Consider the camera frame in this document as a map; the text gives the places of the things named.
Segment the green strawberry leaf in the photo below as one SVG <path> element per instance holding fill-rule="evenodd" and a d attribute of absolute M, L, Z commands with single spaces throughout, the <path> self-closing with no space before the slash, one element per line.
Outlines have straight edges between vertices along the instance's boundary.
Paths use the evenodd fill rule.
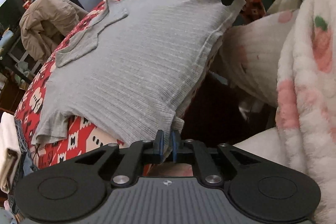
<path fill-rule="evenodd" d="M 328 24 L 320 16 L 315 17 L 315 26 L 321 28 L 325 32 L 328 31 Z"/>

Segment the white folded cloth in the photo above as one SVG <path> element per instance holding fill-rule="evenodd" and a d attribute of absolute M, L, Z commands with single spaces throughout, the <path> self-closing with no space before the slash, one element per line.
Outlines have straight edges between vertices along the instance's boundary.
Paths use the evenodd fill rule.
<path fill-rule="evenodd" d="M 14 116 L 4 112 L 0 122 L 0 189 L 9 193 L 21 159 Z"/>

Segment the brown puffer jacket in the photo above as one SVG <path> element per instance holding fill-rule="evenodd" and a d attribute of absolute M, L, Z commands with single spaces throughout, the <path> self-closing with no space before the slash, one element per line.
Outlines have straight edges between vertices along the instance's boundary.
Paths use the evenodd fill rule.
<path fill-rule="evenodd" d="M 20 20 L 24 48 L 35 59 L 45 63 L 51 53 L 87 15 L 69 0 L 36 0 Z"/>

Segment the metal screw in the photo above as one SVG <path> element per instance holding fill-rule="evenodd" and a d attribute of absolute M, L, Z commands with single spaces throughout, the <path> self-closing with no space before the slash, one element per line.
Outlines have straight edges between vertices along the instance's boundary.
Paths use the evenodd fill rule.
<path fill-rule="evenodd" d="M 124 175 L 119 175 L 113 178 L 113 182 L 116 184 L 125 184 L 129 182 L 129 177 Z"/>
<path fill-rule="evenodd" d="M 218 175 L 210 175 L 205 178 L 205 181 L 211 184 L 216 184 L 222 181 L 222 178 Z"/>

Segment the red bedspread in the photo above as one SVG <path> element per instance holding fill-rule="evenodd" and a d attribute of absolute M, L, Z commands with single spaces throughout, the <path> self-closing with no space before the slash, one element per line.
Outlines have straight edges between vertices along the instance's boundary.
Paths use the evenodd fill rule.
<path fill-rule="evenodd" d="M 69 39 L 75 33 L 83 30 L 103 8 L 104 1 L 75 27 L 59 45 L 57 50 L 66 47 L 69 44 Z M 66 140 L 53 144 L 40 145 L 38 149 L 35 149 L 35 147 L 31 145 L 32 136 L 35 133 L 40 119 L 40 112 L 46 91 L 45 85 L 50 74 L 55 69 L 54 63 L 55 54 L 53 53 L 36 75 L 16 111 L 16 118 L 22 121 L 23 133 L 29 149 L 32 152 L 35 164 L 39 168 L 45 168 L 91 151 L 107 143 L 117 142 L 123 145 L 122 141 L 115 140 L 83 117 L 73 117 L 70 119 L 68 123 L 68 138 Z"/>

